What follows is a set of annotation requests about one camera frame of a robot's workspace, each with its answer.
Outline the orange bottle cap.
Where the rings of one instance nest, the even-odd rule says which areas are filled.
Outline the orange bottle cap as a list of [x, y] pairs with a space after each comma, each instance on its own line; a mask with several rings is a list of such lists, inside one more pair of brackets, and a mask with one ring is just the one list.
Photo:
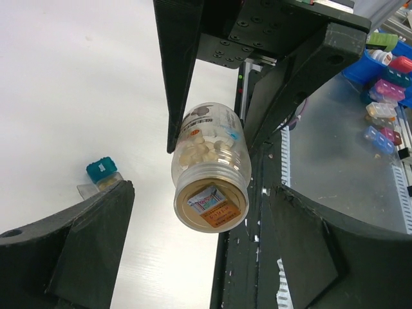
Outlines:
[[251, 174], [224, 164], [203, 162], [186, 169], [174, 181], [174, 211], [192, 230], [226, 232], [247, 216]]

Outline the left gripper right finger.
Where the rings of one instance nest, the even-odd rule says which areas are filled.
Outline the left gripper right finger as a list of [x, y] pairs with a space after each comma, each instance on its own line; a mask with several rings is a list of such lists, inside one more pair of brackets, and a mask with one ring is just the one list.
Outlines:
[[270, 208], [294, 308], [411, 308], [411, 236], [279, 185]]

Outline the grey pill box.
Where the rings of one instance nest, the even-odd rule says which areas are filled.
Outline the grey pill box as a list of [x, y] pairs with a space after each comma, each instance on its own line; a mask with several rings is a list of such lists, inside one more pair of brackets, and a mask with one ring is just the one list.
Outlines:
[[101, 180], [97, 183], [87, 183], [81, 184], [77, 186], [77, 190], [82, 197], [83, 200], [87, 200], [88, 198], [98, 194], [101, 191], [104, 191], [107, 187], [113, 185], [114, 183], [123, 180], [122, 175], [119, 172], [115, 172]]

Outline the clear pill bottle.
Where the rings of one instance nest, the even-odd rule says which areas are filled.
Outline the clear pill bottle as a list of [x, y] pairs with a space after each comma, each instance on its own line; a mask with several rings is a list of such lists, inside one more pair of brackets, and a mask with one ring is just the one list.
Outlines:
[[228, 165], [246, 181], [252, 174], [240, 119], [231, 108], [217, 102], [199, 104], [184, 116], [171, 164], [173, 182], [202, 163]]

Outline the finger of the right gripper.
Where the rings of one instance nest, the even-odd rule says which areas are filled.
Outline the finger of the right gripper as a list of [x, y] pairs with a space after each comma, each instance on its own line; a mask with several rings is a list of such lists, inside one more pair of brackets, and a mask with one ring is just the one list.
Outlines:
[[249, 151], [257, 151], [307, 97], [358, 61], [369, 31], [328, 23], [256, 83], [245, 120]]
[[203, 1], [153, 2], [169, 113], [167, 152], [175, 150], [200, 40]]

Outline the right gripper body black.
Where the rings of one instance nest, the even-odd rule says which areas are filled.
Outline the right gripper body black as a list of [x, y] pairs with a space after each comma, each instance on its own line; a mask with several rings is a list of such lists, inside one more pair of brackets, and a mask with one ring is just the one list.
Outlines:
[[238, 68], [246, 59], [273, 64], [328, 23], [368, 33], [353, 1], [206, 1], [197, 59]]

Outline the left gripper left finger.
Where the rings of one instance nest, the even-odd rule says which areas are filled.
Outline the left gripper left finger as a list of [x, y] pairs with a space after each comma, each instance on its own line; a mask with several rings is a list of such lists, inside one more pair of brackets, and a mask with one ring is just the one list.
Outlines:
[[1, 234], [1, 308], [109, 308], [135, 200], [121, 180]]

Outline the blue pill box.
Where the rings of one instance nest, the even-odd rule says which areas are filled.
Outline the blue pill box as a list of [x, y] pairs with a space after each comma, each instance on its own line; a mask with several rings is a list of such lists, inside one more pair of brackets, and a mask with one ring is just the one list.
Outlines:
[[94, 184], [115, 174], [117, 171], [115, 162], [108, 156], [86, 166], [86, 173]]

